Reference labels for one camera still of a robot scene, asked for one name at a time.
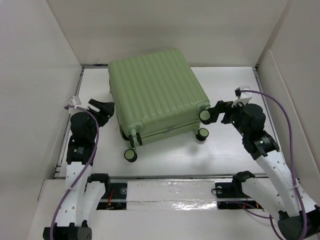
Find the green suitcase with blue lining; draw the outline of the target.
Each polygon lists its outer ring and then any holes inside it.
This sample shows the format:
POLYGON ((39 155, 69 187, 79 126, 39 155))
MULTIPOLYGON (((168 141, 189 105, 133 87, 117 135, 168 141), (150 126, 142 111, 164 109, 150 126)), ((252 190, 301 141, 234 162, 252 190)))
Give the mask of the green suitcase with blue lining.
POLYGON ((200 142, 209 136, 200 115, 210 100, 178 48, 111 61, 108 75, 128 162, 135 162, 136 148, 146 144, 188 132, 200 142))

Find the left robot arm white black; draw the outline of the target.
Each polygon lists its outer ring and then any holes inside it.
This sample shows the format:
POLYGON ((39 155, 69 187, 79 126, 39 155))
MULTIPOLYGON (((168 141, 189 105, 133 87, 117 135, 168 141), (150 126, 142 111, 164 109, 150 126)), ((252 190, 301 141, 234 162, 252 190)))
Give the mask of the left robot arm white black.
POLYGON ((73 96, 64 107, 70 114, 65 192, 51 220, 43 229, 45 240, 90 240, 91 221, 101 198, 111 194, 107 173, 92 173, 100 128, 114 115, 113 102, 90 99, 88 106, 73 96))

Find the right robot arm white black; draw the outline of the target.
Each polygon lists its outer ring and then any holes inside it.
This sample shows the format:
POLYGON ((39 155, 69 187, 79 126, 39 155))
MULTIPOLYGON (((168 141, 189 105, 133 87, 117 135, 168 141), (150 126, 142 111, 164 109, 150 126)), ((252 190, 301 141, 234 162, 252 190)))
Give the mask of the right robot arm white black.
POLYGON ((265 187, 250 171, 236 173, 222 191, 237 197, 246 195, 258 202, 276 220, 286 240, 303 240, 320 232, 320 207, 296 179, 292 179, 279 145, 264 127, 263 109, 252 103, 235 104, 218 101, 207 109, 208 117, 200 113, 204 124, 215 123, 223 114, 222 123, 232 124, 242 136, 244 149, 264 170, 277 193, 265 187))

